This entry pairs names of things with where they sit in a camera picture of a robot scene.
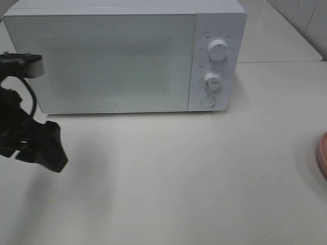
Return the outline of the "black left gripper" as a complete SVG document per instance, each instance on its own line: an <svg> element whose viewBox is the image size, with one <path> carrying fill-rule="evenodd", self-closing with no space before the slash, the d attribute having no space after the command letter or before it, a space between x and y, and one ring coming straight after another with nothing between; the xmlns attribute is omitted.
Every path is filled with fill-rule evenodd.
<svg viewBox="0 0 327 245"><path fill-rule="evenodd" d="M20 106L22 98L19 94L1 87L1 156L10 158L18 152L15 159L36 163L59 173L68 162L61 144L60 127L52 121L37 127L33 119L37 108L36 95L24 78L18 79L31 95L32 108L27 113Z"/></svg>

